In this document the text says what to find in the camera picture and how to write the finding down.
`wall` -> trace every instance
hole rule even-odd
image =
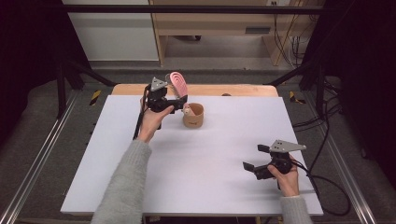
[[[148,5],[147,0],[63,0],[64,4]],[[149,14],[69,13],[89,61],[158,61]]]

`black cable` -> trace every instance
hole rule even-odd
[[[294,57],[296,57],[298,59],[302,59],[305,56],[305,53],[299,53],[300,44],[307,42],[308,39],[309,39],[308,38],[305,41],[301,41],[300,38],[301,38],[300,36],[294,36],[293,37],[293,48],[292,48],[293,55],[294,55]]]
[[[337,94],[341,92],[341,89],[334,87],[326,77],[324,78],[324,84],[328,90],[335,91]]]
[[[331,109],[329,109],[329,111],[327,112],[327,114],[328,114],[328,119],[331,118],[335,113],[337,113],[337,112],[339,112],[339,111],[342,110],[342,107],[336,108],[337,106],[340,106],[340,104],[334,105]],[[315,118],[313,118],[313,119],[311,119],[311,120],[309,120],[309,121],[297,123],[297,124],[293,125],[293,128],[304,127],[304,126],[307,126],[307,125],[309,125],[309,124],[311,124],[311,123],[313,123],[313,122],[315,122],[315,121],[318,121],[318,120],[320,120],[320,118],[319,118],[319,117],[315,117]],[[313,125],[313,126],[310,126],[310,127],[306,128],[306,129],[294,130],[294,132],[297,133],[297,132],[306,131],[306,130],[309,130],[309,129],[318,127],[318,126],[321,125],[322,123],[324,123],[324,120],[322,120],[320,123],[318,123],[318,124],[316,124],[316,125]]]
[[[294,55],[294,57],[296,58],[296,64],[298,64],[298,49],[300,47],[300,37],[297,37],[297,46],[296,46],[296,54]]]
[[[346,211],[345,211],[345,212],[336,213],[336,212],[330,211],[329,209],[323,207],[323,205],[322,205],[321,207],[322,207],[323,211],[325,211],[325,212],[327,212],[327,213],[329,213],[329,214],[332,214],[332,215],[334,215],[334,216],[338,216],[338,217],[345,216],[346,214],[348,214],[348,213],[350,212],[350,208],[351,208],[351,206],[352,206],[352,203],[351,203],[351,201],[350,201],[350,199],[349,199],[347,193],[346,193],[339,185],[337,185],[337,184],[336,184],[335,182],[333,182],[332,180],[330,180],[330,179],[328,179],[328,178],[326,178],[326,177],[320,176],[320,175],[311,175],[311,176],[312,176],[314,179],[315,179],[315,178],[317,178],[317,179],[322,179],[322,180],[325,180],[325,181],[331,183],[332,185],[334,185],[336,188],[338,188],[338,189],[346,196],[347,208],[346,208]]]
[[[136,127],[134,128],[134,139],[136,139],[137,136],[139,135],[140,125],[142,125],[143,117],[147,110],[146,109],[146,99],[147,99],[147,92],[148,92],[149,88],[150,88],[150,85],[148,85],[144,89],[144,92],[143,92],[142,105],[140,107],[140,113],[139,113],[139,117],[137,118]]]
[[[329,88],[329,87],[327,86],[326,83],[324,84],[324,90],[325,90],[326,92],[328,92],[329,94],[331,94],[331,95],[337,95],[337,94],[339,94],[338,91],[333,90],[332,88]]]
[[[300,64],[298,63],[298,60],[301,59],[301,57],[298,56],[298,52],[297,51],[298,51],[299,47],[298,46],[295,47],[296,45],[298,45],[298,41],[296,41],[295,39],[296,39],[296,37],[293,36],[291,40],[289,38],[289,42],[291,43],[291,51],[292,51],[294,59],[295,59],[295,63],[293,65],[296,65],[298,67],[298,66],[300,66]]]
[[[318,190],[318,186],[317,186],[317,184],[316,184],[316,182],[315,182],[315,178],[317,178],[317,179],[322,179],[322,180],[325,180],[325,181],[331,183],[331,184],[334,185],[336,188],[340,189],[340,191],[346,196],[347,208],[346,208],[346,211],[345,211],[345,212],[336,213],[336,212],[334,212],[334,211],[331,211],[331,210],[327,209],[327,208],[324,207],[323,205],[320,205],[321,208],[323,209],[323,211],[325,211],[325,212],[327,212],[327,213],[329,213],[329,214],[332,214],[332,215],[334,215],[334,216],[339,216],[339,217],[345,216],[346,214],[348,214],[348,213],[350,212],[351,201],[349,200],[349,197],[347,196],[347,193],[346,193],[339,185],[337,185],[335,182],[331,181],[330,179],[328,179],[328,178],[326,178],[326,177],[323,177],[323,176],[320,176],[320,175],[311,175],[311,172],[308,171],[308,170],[303,166],[303,164],[300,163],[299,161],[292,160],[291,163],[292,163],[293,165],[295,165],[295,166],[301,168],[302,170],[304,170],[304,171],[306,172],[306,176],[307,176],[307,177],[309,178],[309,180],[311,181],[312,186],[314,187],[314,191],[315,191],[315,193],[318,195],[318,199],[320,199],[320,191]]]
[[[303,31],[302,31],[299,35],[297,35],[297,37],[298,37],[298,42],[297,42],[297,43],[298,43],[298,44],[307,42],[307,41],[309,40],[309,38],[308,38],[308,39],[305,40],[304,42],[301,42],[301,41],[300,41],[300,37],[301,37],[301,36],[303,35],[303,33],[305,33],[305,31],[307,31],[308,28],[309,28],[311,25],[313,25],[314,23],[315,23],[315,21],[312,21],[312,20],[311,20],[311,22],[303,29]],[[294,49],[293,49],[294,57],[299,58],[299,59],[303,59],[305,53],[299,53],[299,54],[297,54],[297,52],[298,52],[298,50],[294,50]]]
[[[276,24],[276,20],[277,20],[277,14],[274,15],[274,40],[276,43],[276,47],[280,50],[280,53],[283,56],[283,59],[288,63],[291,64],[291,61],[288,59],[288,57],[286,56],[285,51],[283,50],[284,46],[282,45],[282,41],[280,40],[279,34],[277,33],[277,24]]]
[[[330,99],[326,102],[325,111],[327,111],[327,106],[329,105],[329,102],[330,102],[331,100],[337,98],[337,97],[338,97],[338,96],[334,96],[334,97],[330,98]],[[327,140],[327,136],[329,135],[329,131],[330,131],[330,122],[329,122],[327,113],[324,114],[324,117],[325,117],[325,121],[326,121],[326,124],[327,124],[327,129],[326,129],[326,133],[324,134],[323,141],[322,141],[322,143],[321,143],[321,145],[320,145],[320,147],[319,147],[318,153],[317,153],[317,155],[315,156],[314,160],[312,161],[311,167],[309,168],[309,172],[310,172],[310,173],[312,172],[312,169],[314,168],[315,163],[317,162],[318,157],[319,157],[321,151],[322,151],[323,148],[324,148],[324,145],[325,145],[326,140]]]
[[[336,104],[336,105],[334,105],[334,106],[332,106],[328,111],[326,111],[326,113],[328,114],[328,115],[333,115],[334,113],[336,113],[338,110],[335,110],[335,111],[333,111],[337,106],[339,106],[340,104]],[[292,124],[292,127],[293,128],[298,128],[298,127],[303,127],[303,126],[306,126],[306,125],[309,125],[309,124],[311,124],[311,123],[314,123],[315,121],[317,121],[317,120],[319,120],[320,119],[320,117],[314,117],[314,118],[312,118],[312,119],[309,119],[309,120],[307,120],[307,121],[303,121],[303,122],[299,122],[299,123],[295,123],[295,124]]]

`pink object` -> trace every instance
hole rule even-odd
[[[187,85],[183,76],[179,72],[173,72],[170,74],[169,77],[171,79],[172,85],[177,91],[178,97],[183,97],[187,95]]]

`brown cup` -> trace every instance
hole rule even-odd
[[[184,114],[183,123],[188,128],[200,128],[204,123],[204,107],[200,104],[189,104],[194,115]]]

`gray floor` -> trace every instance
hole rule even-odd
[[[97,63],[95,67],[97,72],[104,77],[120,83],[149,83],[153,76],[163,76],[167,71],[177,70],[182,72],[188,83],[259,85],[274,80],[291,69],[291,66],[286,63],[273,67],[259,37],[203,36],[201,41],[195,41],[191,36],[176,36],[170,39],[168,47],[163,67],[150,63],[124,64],[125,67],[120,67],[119,64],[115,66],[111,63]],[[99,118],[106,96],[111,93],[111,88],[98,84],[89,77],[84,77],[84,79],[87,82],[86,87],[83,91],[78,91],[76,105],[49,154],[40,176],[19,211],[19,219],[90,220],[89,217],[72,217],[59,212],[64,193],[73,180],[86,144],[90,140],[90,132],[93,131],[94,123]],[[297,99],[309,100],[306,96],[309,96],[311,92],[300,91],[297,85],[298,80],[299,77],[295,77],[277,87],[279,95],[284,98],[291,123],[306,121],[315,116],[309,104],[290,101],[290,91],[294,91]],[[329,78],[329,80],[332,84],[339,85],[337,78]],[[98,102],[95,105],[89,105],[92,94],[96,90],[102,91]],[[329,99],[331,96],[327,92],[325,97]],[[47,83],[31,91],[28,107],[23,112],[13,134],[0,150],[2,183],[0,211],[7,209],[28,173],[55,122],[56,114],[55,82]],[[332,138],[347,161],[347,166],[364,200],[369,205],[376,223],[396,223],[395,189],[382,174],[375,161],[361,157],[361,144],[357,141],[350,122],[344,115],[337,113],[331,117],[330,127]],[[307,145],[308,150],[303,154],[305,162],[310,164],[323,140],[321,129],[316,127],[296,132],[296,136],[300,144]],[[325,176],[343,186],[340,173],[332,160],[329,145],[325,146],[320,155],[314,174]],[[327,182],[317,180],[317,183],[322,205],[337,213],[345,211],[347,200],[343,194]],[[361,223],[359,211],[356,208],[358,206],[352,207],[342,217],[325,212],[324,216],[313,217],[313,220],[315,223]],[[276,218],[272,218],[269,223],[277,223]]]

